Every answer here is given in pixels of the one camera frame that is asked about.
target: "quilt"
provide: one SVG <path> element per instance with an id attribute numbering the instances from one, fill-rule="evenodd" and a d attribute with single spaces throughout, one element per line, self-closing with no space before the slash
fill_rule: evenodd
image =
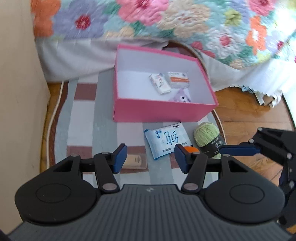
<path id="1" fill-rule="evenodd" d="M 235 69 L 296 62 L 296 0 L 31 0 L 31 11 L 36 38 L 173 39 Z"/>

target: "open box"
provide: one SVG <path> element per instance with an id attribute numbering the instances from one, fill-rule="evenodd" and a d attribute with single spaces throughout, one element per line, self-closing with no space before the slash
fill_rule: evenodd
<path id="1" fill-rule="evenodd" d="M 169 71 L 187 74 L 190 103 L 170 101 L 179 89 L 160 95 L 154 88 L 149 76 Z M 218 105 L 198 59 L 132 45 L 118 46 L 113 92 L 116 122 L 195 122 Z"/>

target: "checkered rug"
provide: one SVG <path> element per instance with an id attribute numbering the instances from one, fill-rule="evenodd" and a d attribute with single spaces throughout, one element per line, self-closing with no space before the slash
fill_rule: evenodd
<path id="1" fill-rule="evenodd" d="M 81 158 L 92 158 L 95 154 L 113 152 L 121 143 L 128 146 L 128 154 L 137 154 L 147 159 L 145 170 L 123 169 L 115 175 L 118 184 L 177 184 L 186 178 L 178 167 L 174 154 L 155 161 L 144 137 L 145 129 L 156 129 L 174 123 L 116 123 L 112 119 L 113 69 L 97 75 L 70 80 L 67 97 L 58 115 L 55 127 L 54 155 L 51 164 L 57 163 L 71 154 Z M 191 142 L 196 146 L 193 132 L 201 122 L 216 124 L 212 113 L 199 122 L 183 123 Z M 96 186 L 94 174 L 84 174 L 83 178 Z M 207 173 L 205 186 L 218 178 L 217 173 Z"/>

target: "white bed skirt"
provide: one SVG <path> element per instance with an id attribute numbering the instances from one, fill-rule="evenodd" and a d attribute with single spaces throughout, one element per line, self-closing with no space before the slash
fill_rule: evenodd
<path id="1" fill-rule="evenodd" d="M 37 40 L 37 50 L 48 82 L 59 82 L 79 76 L 99 73 L 114 66 L 119 43 L 161 49 L 167 45 L 163 39 L 78 39 Z M 252 90 L 278 98 L 295 83 L 295 63 L 278 59 L 242 70 L 229 67 L 203 53 L 214 91 L 229 86 L 249 87 Z"/>

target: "black yarn label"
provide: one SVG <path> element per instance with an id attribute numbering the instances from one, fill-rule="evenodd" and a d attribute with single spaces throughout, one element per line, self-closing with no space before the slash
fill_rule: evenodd
<path id="1" fill-rule="evenodd" d="M 200 147 L 201 151 L 209 158 L 216 156 L 219 153 L 220 146 L 225 145 L 225 141 L 221 135 L 218 135 L 214 140 L 205 146 Z"/>

